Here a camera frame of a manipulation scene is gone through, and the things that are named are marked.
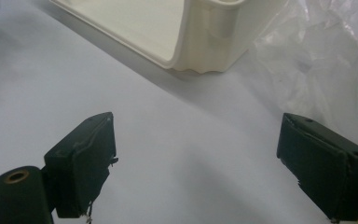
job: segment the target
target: plastic bag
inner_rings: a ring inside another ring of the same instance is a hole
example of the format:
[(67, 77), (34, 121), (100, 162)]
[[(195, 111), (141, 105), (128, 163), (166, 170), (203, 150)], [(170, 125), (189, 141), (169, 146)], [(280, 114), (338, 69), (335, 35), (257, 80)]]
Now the plastic bag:
[(283, 111), (358, 143), (358, 0), (289, 0), (250, 54)]

